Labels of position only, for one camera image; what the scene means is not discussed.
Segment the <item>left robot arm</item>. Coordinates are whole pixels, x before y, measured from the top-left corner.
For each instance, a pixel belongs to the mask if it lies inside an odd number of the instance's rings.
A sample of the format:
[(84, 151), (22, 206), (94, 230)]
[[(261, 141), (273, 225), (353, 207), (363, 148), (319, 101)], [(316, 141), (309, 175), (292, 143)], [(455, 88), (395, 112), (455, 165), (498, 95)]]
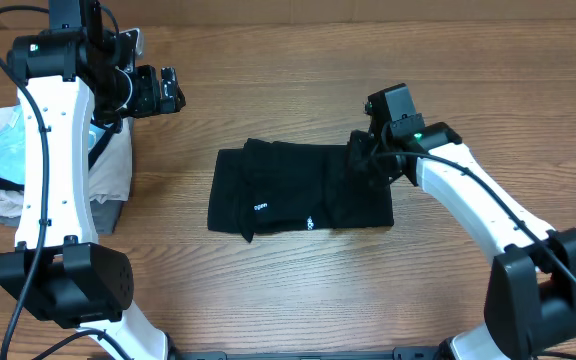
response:
[(176, 72), (138, 65), (142, 38), (103, 24), (97, 1), (53, 1), (49, 26), (15, 39), (0, 67), (18, 90), (25, 122), (25, 183), (0, 286), (17, 312), (93, 338), (113, 359), (176, 359), (171, 337), (134, 301), (128, 257), (100, 244), (89, 200), (88, 132), (185, 105)]

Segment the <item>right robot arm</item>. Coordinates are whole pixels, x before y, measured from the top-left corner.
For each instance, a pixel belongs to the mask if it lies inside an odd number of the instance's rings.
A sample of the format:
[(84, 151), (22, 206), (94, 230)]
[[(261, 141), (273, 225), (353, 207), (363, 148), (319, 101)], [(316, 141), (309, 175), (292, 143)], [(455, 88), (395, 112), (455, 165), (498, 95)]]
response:
[(349, 140), (351, 171), (387, 186), (406, 177), (466, 230), (491, 266), (484, 321), (396, 359), (565, 359), (576, 338), (576, 228), (559, 231), (515, 201), (444, 122), (427, 125), (406, 84), (368, 96), (367, 132)]

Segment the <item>black t-shirt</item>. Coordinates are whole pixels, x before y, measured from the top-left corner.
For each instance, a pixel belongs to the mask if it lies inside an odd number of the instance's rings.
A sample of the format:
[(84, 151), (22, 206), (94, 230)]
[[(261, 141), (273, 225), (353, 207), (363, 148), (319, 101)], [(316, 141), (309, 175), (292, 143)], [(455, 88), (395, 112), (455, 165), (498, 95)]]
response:
[(344, 145), (249, 139), (218, 152), (207, 228), (239, 234), (391, 227), (392, 197), (348, 173)]

